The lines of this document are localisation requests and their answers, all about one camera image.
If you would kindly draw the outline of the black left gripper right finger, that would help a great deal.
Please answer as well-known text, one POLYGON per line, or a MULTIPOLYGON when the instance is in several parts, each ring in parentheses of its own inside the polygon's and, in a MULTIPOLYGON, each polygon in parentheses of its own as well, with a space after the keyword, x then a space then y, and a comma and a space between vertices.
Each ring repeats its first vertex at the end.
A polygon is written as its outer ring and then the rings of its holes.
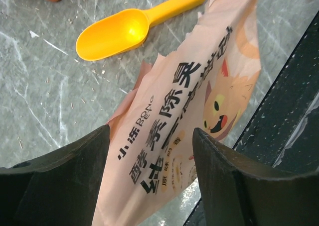
POLYGON ((192 147, 209 226, 316 226, 319 174, 278 170, 195 128, 192 147))

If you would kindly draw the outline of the pink cat litter bag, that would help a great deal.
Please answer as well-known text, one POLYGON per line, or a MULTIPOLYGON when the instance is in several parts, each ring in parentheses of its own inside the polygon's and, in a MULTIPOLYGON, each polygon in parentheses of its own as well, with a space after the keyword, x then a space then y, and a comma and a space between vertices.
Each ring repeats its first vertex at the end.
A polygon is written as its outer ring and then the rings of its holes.
POLYGON ((110 145, 92 224, 136 226, 197 176, 195 128, 222 141, 261 71, 258 0, 209 0, 179 47, 143 63, 108 121, 110 145))

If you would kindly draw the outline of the yellow litter scoop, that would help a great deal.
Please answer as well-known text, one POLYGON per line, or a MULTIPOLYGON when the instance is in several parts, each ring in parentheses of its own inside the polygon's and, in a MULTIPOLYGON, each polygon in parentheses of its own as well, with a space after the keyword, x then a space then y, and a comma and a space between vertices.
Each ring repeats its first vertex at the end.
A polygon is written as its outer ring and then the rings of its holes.
POLYGON ((97 61, 136 49, 144 43, 150 28, 204 2, 167 0, 145 10, 122 10, 85 28, 76 40, 76 52, 83 60, 97 61))

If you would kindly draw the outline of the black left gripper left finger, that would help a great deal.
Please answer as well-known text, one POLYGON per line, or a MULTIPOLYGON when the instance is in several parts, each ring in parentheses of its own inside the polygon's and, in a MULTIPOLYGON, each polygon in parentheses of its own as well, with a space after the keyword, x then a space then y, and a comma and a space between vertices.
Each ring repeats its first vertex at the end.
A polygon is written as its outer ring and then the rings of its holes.
POLYGON ((0 170, 3 226, 89 226, 110 143, 103 125, 40 157, 0 170))

